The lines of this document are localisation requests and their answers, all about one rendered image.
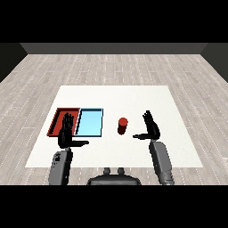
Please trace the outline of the light blue shallow open box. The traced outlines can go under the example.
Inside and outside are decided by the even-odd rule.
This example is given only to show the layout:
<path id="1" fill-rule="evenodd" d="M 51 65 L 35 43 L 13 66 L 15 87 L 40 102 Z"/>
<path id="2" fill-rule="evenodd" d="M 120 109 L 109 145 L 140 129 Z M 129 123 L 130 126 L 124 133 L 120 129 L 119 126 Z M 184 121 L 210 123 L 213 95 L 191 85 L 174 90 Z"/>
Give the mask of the light blue shallow open box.
<path id="1" fill-rule="evenodd" d="M 82 108 L 75 126 L 76 137 L 102 136 L 102 108 Z"/>

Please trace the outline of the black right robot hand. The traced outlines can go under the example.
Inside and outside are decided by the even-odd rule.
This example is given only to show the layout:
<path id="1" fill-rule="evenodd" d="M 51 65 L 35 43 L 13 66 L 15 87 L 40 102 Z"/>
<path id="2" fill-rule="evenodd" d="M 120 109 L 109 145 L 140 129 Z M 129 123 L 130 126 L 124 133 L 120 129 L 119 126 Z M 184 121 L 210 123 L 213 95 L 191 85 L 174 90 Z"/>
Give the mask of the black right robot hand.
<path id="1" fill-rule="evenodd" d="M 157 141 L 160 138 L 159 127 L 156 122 L 153 120 L 151 112 L 147 110 L 143 115 L 144 123 L 147 128 L 146 134 L 135 134 L 134 138 L 138 138 L 140 140 L 151 139 L 152 141 Z"/>

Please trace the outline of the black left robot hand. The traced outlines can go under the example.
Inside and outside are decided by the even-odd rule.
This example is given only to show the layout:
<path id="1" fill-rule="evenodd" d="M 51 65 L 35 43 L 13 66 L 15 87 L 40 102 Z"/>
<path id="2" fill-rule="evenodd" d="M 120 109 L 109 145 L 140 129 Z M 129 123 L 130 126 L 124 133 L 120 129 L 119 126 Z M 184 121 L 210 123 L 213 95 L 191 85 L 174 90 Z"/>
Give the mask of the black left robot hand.
<path id="1" fill-rule="evenodd" d="M 66 113 L 62 120 L 62 127 L 58 134 L 58 145 L 61 149 L 68 147 L 82 147 L 88 144 L 88 141 L 73 141 L 72 140 L 72 127 L 74 117 Z"/>

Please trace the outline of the small red can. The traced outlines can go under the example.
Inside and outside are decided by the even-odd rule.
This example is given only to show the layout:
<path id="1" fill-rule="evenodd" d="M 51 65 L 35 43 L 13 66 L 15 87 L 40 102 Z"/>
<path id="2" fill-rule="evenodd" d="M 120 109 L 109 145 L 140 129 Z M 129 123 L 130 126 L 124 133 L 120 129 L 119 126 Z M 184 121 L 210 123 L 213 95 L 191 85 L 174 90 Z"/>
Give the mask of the small red can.
<path id="1" fill-rule="evenodd" d="M 127 124 L 128 124 L 128 120 L 126 118 L 121 118 L 118 121 L 118 133 L 119 134 L 124 134 L 125 133 Z"/>

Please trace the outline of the red shallow open box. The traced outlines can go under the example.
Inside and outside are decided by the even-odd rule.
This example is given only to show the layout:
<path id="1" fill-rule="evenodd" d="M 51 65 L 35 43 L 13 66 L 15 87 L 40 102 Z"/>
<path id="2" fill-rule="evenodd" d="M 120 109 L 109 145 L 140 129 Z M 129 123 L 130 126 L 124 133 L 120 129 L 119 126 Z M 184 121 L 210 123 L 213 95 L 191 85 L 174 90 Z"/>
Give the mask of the red shallow open box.
<path id="1" fill-rule="evenodd" d="M 53 116 L 53 120 L 47 132 L 47 136 L 49 137 L 58 136 L 62 127 L 62 120 L 66 113 L 70 114 L 73 117 L 72 135 L 75 135 L 75 128 L 76 128 L 79 112 L 80 112 L 80 108 L 58 108 L 55 111 L 55 114 Z"/>

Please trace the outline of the dark grey robot body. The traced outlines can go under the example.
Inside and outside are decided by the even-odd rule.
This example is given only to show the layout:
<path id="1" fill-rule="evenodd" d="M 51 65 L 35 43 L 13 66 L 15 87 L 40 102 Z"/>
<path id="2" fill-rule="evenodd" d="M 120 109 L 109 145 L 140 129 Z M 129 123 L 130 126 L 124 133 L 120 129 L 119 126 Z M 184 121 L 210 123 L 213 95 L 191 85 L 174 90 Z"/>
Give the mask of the dark grey robot body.
<path id="1" fill-rule="evenodd" d="M 123 167 L 118 168 L 118 173 L 112 175 L 110 168 L 105 167 L 102 175 L 90 178 L 87 185 L 141 185 L 138 178 L 125 174 Z"/>

